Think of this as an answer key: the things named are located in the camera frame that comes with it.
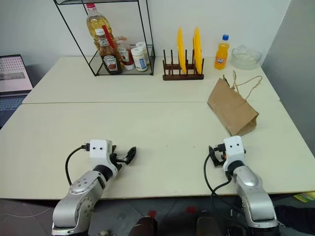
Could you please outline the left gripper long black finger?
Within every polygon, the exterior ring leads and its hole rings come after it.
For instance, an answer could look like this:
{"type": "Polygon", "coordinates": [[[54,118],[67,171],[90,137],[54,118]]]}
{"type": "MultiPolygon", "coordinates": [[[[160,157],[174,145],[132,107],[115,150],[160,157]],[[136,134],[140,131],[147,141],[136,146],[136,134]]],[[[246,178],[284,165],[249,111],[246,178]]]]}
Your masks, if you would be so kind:
{"type": "Polygon", "coordinates": [[[130,164],[131,161],[134,159],[136,156],[136,147],[132,147],[128,152],[126,157],[124,158],[124,161],[126,164],[130,164]]]}

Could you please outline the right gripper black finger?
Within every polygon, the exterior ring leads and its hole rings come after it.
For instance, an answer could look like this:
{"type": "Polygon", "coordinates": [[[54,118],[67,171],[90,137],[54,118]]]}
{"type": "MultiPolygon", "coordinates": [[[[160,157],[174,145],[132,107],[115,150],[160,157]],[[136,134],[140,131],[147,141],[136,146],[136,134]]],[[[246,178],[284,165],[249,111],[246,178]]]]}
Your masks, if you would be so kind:
{"type": "Polygon", "coordinates": [[[215,156],[215,152],[217,150],[218,150],[217,147],[212,148],[211,146],[209,146],[209,157],[211,158],[215,167],[218,167],[220,165],[219,160],[215,156]]]}

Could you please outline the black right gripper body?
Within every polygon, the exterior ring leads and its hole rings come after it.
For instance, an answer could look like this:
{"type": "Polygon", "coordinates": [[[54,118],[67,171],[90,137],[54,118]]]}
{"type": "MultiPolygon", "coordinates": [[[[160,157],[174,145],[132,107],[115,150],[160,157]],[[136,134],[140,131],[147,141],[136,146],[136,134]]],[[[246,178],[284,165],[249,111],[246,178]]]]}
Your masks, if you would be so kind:
{"type": "Polygon", "coordinates": [[[226,147],[225,144],[219,144],[214,147],[215,157],[218,163],[224,163],[226,161],[226,147]]]}

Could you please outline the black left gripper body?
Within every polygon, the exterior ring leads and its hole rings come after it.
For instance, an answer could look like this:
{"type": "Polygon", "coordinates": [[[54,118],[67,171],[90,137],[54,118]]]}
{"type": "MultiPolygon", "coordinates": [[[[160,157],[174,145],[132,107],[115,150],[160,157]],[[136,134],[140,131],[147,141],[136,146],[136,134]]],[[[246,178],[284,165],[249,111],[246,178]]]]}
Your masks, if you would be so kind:
{"type": "Polygon", "coordinates": [[[116,153],[111,153],[110,154],[110,161],[111,163],[116,167],[117,169],[117,172],[123,167],[123,164],[124,165],[127,165],[124,161],[124,158],[123,159],[119,159],[117,157],[117,154],[116,153]]]}

